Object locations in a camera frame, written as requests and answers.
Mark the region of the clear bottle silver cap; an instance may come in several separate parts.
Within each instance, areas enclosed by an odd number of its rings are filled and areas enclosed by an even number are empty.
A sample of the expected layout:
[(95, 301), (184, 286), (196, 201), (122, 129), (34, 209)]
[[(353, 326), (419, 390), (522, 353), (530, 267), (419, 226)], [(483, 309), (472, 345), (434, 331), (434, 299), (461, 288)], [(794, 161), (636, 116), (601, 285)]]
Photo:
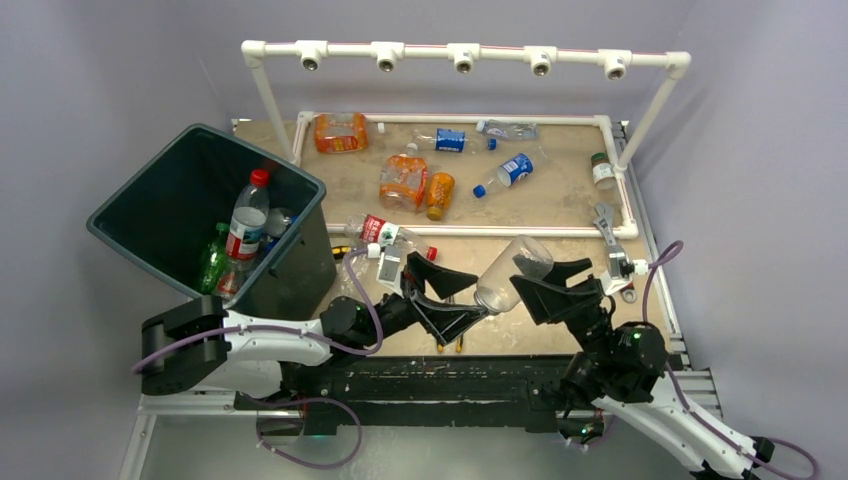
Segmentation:
[(552, 254), (538, 240), (527, 235), (516, 236), (479, 278), (474, 300), (490, 314), (509, 312), (520, 301), (510, 278), (521, 275), (541, 280), (553, 266)]

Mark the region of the red label bottle red cap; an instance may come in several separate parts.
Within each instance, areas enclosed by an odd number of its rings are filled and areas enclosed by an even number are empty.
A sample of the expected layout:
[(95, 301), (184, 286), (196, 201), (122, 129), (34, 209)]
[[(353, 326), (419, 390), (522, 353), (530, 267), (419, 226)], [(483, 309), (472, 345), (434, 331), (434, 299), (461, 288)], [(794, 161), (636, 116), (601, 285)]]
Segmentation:
[(403, 252), (419, 252), (428, 260), (435, 260), (438, 249), (410, 229), (372, 214), (351, 215), (344, 233), (357, 245), (376, 243), (381, 247), (394, 246)]

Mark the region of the Pepsi bottle blue cap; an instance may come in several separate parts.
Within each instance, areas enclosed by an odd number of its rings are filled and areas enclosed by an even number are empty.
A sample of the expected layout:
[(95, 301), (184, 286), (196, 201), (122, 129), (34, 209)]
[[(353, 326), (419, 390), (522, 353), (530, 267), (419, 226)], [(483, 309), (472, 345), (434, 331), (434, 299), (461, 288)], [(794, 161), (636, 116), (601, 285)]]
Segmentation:
[(471, 192), (474, 198), (492, 197), (512, 188), (525, 178), (534, 175), (549, 162), (549, 155), (541, 147), (527, 149), (490, 169)]

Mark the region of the large crushed orange label bottle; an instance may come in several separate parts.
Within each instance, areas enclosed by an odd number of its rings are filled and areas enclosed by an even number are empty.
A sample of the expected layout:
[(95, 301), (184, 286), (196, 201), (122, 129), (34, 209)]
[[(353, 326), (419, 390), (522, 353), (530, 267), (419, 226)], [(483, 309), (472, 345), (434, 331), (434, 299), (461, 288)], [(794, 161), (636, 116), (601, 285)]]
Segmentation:
[(359, 112), (324, 113), (313, 119), (313, 140), (321, 154), (342, 154), (367, 149), (386, 133), (383, 122), (369, 120)]

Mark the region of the red label water bottle front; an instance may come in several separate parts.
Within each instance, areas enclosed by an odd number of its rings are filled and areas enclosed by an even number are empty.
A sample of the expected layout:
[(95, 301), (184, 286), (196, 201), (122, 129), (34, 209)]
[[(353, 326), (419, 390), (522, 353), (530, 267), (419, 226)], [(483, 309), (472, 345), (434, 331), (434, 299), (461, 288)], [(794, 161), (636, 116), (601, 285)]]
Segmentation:
[(234, 259), (250, 260), (258, 252), (270, 210), (270, 173), (254, 169), (238, 196), (231, 216), (226, 252)]

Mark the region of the green plastic bottle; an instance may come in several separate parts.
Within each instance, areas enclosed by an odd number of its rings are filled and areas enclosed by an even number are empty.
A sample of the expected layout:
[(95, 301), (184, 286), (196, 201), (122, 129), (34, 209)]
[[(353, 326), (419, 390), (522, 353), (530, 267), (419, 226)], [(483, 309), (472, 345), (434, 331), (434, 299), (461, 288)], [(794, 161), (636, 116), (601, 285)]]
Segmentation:
[(218, 222), (215, 225), (215, 236), (207, 244), (201, 262), (197, 291), (203, 295), (214, 292), (221, 276), (229, 264), (226, 242), (229, 236), (229, 225)]

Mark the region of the small red cap bottle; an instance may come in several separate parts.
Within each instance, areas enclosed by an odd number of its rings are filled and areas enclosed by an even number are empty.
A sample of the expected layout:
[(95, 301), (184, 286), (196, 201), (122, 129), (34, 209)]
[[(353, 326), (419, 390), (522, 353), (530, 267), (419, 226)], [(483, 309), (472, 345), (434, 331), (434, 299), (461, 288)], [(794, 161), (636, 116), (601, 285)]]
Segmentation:
[(220, 276), (213, 293), (224, 300), (233, 299), (250, 275), (247, 261), (231, 259)]

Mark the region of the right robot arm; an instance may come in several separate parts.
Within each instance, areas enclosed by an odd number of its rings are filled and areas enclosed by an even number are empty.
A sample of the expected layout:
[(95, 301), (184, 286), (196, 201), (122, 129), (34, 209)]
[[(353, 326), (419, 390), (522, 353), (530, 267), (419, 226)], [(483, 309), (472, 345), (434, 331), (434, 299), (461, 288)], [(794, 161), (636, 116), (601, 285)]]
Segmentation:
[(584, 261), (557, 262), (543, 279), (513, 275), (512, 286), (538, 324), (564, 324), (581, 350), (542, 398), (562, 408), (594, 407), (640, 431), (668, 451), (697, 479), (752, 479), (775, 445), (739, 433), (686, 395), (668, 369), (658, 328), (644, 321), (612, 324), (599, 280), (568, 287)]

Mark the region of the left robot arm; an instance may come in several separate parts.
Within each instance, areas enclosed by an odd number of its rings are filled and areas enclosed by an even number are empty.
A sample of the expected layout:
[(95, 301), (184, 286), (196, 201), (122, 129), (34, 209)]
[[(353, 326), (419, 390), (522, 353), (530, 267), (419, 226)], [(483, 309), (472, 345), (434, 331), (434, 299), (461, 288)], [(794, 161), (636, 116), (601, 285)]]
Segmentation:
[(414, 324), (445, 345), (490, 314), (484, 306), (449, 300), (476, 285), (476, 275), (439, 266), (417, 251), (407, 255), (397, 280), (398, 292), (378, 303), (340, 296), (311, 320), (249, 316), (225, 308), (219, 297), (197, 298), (143, 324), (142, 357), (132, 371), (148, 396), (202, 386), (284, 409), (298, 395), (298, 382), (283, 372), (286, 364), (344, 366), (378, 353), (390, 336)]

